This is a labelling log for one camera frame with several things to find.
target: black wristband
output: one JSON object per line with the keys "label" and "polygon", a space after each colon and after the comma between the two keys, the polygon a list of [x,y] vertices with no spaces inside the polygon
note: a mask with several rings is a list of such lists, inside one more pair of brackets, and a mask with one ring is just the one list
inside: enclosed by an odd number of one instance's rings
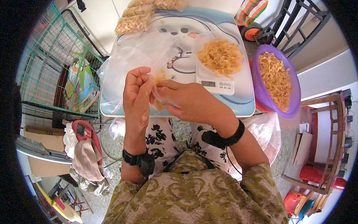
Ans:
{"label": "black wristband", "polygon": [[225,146],[232,146],[233,144],[237,143],[245,131],[245,125],[242,121],[239,120],[239,127],[237,128],[235,134],[229,138],[224,138]]}
{"label": "black wristband", "polygon": [[225,149],[227,146],[232,146],[237,143],[245,131],[245,125],[239,120],[239,127],[236,132],[229,138],[222,138],[218,133],[207,131],[202,134],[202,141],[220,149]]}

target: orange wheel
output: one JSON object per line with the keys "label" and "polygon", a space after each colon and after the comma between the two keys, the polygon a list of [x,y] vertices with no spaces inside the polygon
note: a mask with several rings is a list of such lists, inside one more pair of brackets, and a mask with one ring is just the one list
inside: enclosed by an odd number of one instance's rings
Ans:
{"label": "orange wheel", "polygon": [[245,32],[245,39],[249,41],[255,41],[254,35],[258,34],[260,32],[257,28],[249,29]]}

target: floral pants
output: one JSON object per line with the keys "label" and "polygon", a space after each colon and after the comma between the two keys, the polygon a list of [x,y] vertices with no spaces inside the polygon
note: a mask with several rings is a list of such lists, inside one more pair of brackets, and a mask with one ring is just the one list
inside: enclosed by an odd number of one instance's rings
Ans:
{"label": "floral pants", "polygon": [[[235,179],[240,180],[242,177],[229,162],[226,151],[202,141],[202,134],[204,132],[208,130],[216,132],[215,129],[207,124],[191,123],[190,126],[191,138],[190,142],[187,143],[188,150],[193,150],[199,155],[208,158],[220,169],[226,171]],[[153,175],[163,171],[168,164],[173,162],[182,153],[176,145],[171,118],[150,118],[145,140],[149,154],[153,154],[155,158]],[[240,171],[241,168],[229,148],[228,154],[232,163]]]}

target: black watch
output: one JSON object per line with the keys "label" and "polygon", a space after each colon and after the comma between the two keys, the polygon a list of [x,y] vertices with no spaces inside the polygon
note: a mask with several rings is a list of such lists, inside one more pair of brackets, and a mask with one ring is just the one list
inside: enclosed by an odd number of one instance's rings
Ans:
{"label": "black watch", "polygon": [[229,138],[222,138],[218,133],[213,131],[204,132],[202,135],[203,142],[206,142],[212,146],[218,147],[220,149],[225,149],[227,146],[232,146],[237,143],[245,131],[245,125],[242,121],[239,120],[239,127],[237,128],[235,134]]}
{"label": "black watch", "polygon": [[138,165],[143,176],[148,177],[154,172],[154,155],[146,152],[142,155],[131,155],[125,149],[122,153],[123,161],[130,166]]}

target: mobile phone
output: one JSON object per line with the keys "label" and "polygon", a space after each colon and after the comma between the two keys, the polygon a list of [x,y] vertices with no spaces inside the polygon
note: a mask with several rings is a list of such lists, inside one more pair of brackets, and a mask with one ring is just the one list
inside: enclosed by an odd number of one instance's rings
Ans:
{"label": "mobile phone", "polygon": [[77,124],[77,134],[81,135],[85,139],[92,137],[92,131],[91,129],[86,128],[83,125]]}

